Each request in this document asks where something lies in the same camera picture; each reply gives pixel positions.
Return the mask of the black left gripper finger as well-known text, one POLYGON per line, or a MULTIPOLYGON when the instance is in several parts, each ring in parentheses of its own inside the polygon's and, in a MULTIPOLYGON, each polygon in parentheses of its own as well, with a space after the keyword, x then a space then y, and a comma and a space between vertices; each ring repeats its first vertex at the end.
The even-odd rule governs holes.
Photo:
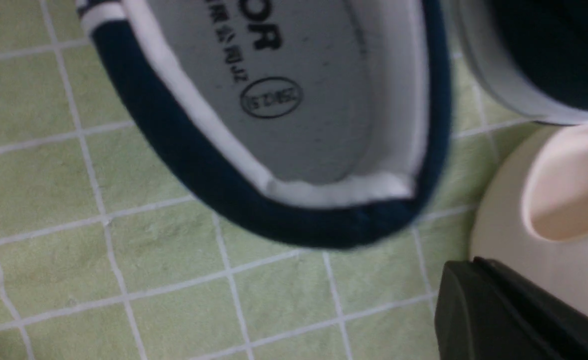
POLYGON ((442 360, 588 360, 588 316, 494 259, 444 264, 442 360))

